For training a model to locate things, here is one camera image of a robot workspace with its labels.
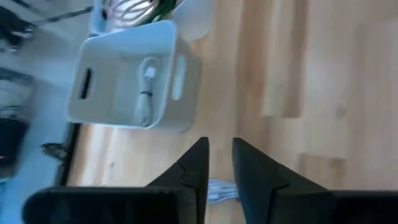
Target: black object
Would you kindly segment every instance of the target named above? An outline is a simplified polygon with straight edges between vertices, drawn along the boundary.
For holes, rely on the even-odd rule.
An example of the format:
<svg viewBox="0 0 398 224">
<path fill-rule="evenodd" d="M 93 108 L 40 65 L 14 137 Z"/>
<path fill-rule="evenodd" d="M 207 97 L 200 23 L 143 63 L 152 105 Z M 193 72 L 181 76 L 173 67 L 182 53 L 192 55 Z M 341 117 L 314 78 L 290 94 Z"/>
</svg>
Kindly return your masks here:
<svg viewBox="0 0 398 224">
<path fill-rule="evenodd" d="M 17 14 L 0 6 L 0 38 L 6 39 L 7 43 L 16 48 L 22 45 L 26 36 L 31 36 L 33 27 L 30 23 L 23 21 Z"/>
<path fill-rule="evenodd" d="M 397 192 L 330 191 L 240 138 L 233 165 L 246 223 L 398 223 Z"/>
<path fill-rule="evenodd" d="M 27 128 L 19 119 L 0 118 L 0 168 L 16 163 Z"/>
<path fill-rule="evenodd" d="M 26 224 L 204 223 L 208 169 L 209 143 L 201 138 L 147 187 L 41 190 L 26 201 L 23 219 Z"/>
</svg>

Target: cable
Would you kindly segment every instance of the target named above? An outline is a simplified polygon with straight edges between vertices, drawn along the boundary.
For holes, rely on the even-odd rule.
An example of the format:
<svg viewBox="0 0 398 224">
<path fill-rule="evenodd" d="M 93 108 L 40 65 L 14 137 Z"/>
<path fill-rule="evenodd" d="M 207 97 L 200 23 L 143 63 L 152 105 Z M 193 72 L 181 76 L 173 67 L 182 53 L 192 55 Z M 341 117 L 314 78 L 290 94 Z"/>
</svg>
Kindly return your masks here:
<svg viewBox="0 0 398 224">
<path fill-rule="evenodd" d="M 239 198 L 238 189 L 235 184 L 222 180 L 209 180 L 208 201 L 210 205 L 234 198 Z"/>
<path fill-rule="evenodd" d="M 159 68 L 159 59 L 155 57 L 146 57 L 138 65 L 139 96 L 134 120 L 142 127 L 148 127 L 152 124 L 152 92 Z"/>
<path fill-rule="evenodd" d="M 111 0 L 106 0 L 103 9 L 115 19 L 115 28 L 127 29 L 165 19 L 174 10 L 176 2 L 177 0 L 121 0 L 112 6 Z"/>
</svg>

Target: white cable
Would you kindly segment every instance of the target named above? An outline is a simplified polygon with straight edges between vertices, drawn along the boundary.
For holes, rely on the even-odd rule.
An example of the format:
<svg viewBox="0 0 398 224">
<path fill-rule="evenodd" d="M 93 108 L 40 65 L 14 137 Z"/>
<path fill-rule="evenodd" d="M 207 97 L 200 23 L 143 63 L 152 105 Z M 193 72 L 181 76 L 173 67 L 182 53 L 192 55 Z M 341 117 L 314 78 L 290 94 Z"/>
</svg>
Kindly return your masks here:
<svg viewBox="0 0 398 224">
<path fill-rule="evenodd" d="M 222 180 L 209 180 L 208 201 L 210 205 L 234 198 L 239 198 L 235 184 Z"/>
<path fill-rule="evenodd" d="M 134 120 L 142 127 L 148 127 L 152 124 L 152 93 L 159 68 L 159 59 L 155 57 L 146 57 L 138 65 L 137 82 L 139 96 Z"/>
</svg>

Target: white basket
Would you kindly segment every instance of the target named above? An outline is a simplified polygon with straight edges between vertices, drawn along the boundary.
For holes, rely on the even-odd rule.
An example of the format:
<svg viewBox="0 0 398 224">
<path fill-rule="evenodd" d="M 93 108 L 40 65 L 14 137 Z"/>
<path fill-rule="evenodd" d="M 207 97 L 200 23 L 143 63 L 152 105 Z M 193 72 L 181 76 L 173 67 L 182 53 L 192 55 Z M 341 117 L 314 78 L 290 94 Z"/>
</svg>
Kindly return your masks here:
<svg viewBox="0 0 398 224">
<path fill-rule="evenodd" d="M 134 122 L 139 95 L 136 70 L 148 55 L 161 58 L 162 68 L 153 89 L 153 122 L 142 127 Z M 87 68 L 92 76 L 82 99 Z M 78 123 L 184 131 L 194 118 L 199 76 L 200 61 L 173 22 L 90 38 L 81 46 L 68 114 Z"/>
</svg>

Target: floor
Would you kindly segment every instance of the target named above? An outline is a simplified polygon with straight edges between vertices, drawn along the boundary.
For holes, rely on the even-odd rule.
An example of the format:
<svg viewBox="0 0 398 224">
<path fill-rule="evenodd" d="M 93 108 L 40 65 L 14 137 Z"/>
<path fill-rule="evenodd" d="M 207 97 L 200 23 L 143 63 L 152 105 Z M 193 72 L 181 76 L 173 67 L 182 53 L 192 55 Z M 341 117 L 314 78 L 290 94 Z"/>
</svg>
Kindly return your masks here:
<svg viewBox="0 0 398 224">
<path fill-rule="evenodd" d="M 202 136 L 210 140 L 210 177 L 233 181 L 239 136 L 329 189 L 397 190 L 397 1 L 306 1 L 292 80 L 298 113 L 275 117 L 262 111 L 272 1 L 216 2 L 212 31 L 193 44 L 203 65 L 192 127 L 86 125 L 69 184 L 146 185 Z M 244 223 L 239 202 L 208 206 L 206 222 Z"/>
<path fill-rule="evenodd" d="M 58 161 L 42 154 L 40 145 L 64 140 L 68 91 L 78 46 L 88 36 L 88 21 L 88 15 L 67 21 L 75 33 L 73 41 L 39 30 L 19 55 L 0 54 L 0 67 L 35 78 L 30 128 L 22 145 L 17 174 L 2 191 L 0 223 L 22 223 L 25 199 L 54 182 Z"/>
</svg>

